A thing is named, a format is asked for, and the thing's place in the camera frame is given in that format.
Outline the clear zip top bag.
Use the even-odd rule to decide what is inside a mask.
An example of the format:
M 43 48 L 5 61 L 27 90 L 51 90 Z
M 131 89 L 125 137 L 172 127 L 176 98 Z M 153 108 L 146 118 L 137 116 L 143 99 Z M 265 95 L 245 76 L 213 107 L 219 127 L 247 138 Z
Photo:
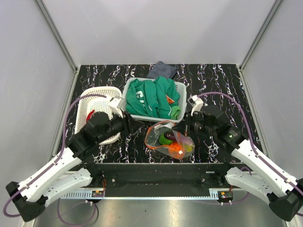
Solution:
M 174 126 L 172 121 L 161 121 L 149 127 L 144 140 L 146 147 L 178 160 L 191 156 L 195 150 L 193 140 L 173 130 Z

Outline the red fake chili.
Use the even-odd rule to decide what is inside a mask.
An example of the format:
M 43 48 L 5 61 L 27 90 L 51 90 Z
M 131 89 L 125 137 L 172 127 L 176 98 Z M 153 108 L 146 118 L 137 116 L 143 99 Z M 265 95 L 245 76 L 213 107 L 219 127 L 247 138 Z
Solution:
M 92 118 L 92 116 L 94 115 L 94 113 L 95 113 L 95 110 L 94 110 L 94 109 L 93 109 L 92 111 L 89 112 L 89 114 L 88 114 L 88 116 L 87 116 L 87 118 L 86 118 L 86 122 L 89 121 L 89 120 Z

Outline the purple fake eggplant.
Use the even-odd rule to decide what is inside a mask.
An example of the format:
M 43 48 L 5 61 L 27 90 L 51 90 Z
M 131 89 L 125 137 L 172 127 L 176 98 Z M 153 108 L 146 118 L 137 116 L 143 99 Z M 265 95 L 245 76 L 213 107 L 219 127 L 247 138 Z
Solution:
M 172 140 L 172 141 L 177 141 L 176 137 L 175 137 L 175 134 L 173 131 L 166 131 L 164 132 L 164 136 L 169 139 L 169 140 Z

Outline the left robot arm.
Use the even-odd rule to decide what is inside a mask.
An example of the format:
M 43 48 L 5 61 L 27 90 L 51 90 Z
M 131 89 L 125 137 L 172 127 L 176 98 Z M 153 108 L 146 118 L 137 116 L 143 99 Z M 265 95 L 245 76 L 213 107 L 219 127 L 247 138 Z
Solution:
M 87 185 L 98 187 L 102 175 L 94 164 L 86 164 L 86 159 L 98 151 L 101 142 L 116 134 L 135 135 L 143 126 L 128 112 L 114 114 L 112 119 L 104 112 L 94 113 L 45 166 L 22 182 L 6 185 L 10 201 L 18 210 L 16 216 L 29 222 L 68 192 Z

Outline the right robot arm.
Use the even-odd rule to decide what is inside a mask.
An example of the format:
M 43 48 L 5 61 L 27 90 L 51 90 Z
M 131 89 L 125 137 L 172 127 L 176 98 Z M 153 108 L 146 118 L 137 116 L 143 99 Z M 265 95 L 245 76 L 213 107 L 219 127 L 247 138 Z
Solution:
M 239 168 L 224 164 L 215 175 L 219 187 L 229 184 L 239 187 L 263 200 L 274 214 L 291 221 L 303 206 L 303 181 L 280 168 L 259 151 L 249 136 L 230 124 L 227 116 L 216 106 L 186 114 L 189 135 L 212 137 L 215 144 L 242 161 L 258 176 L 243 173 Z

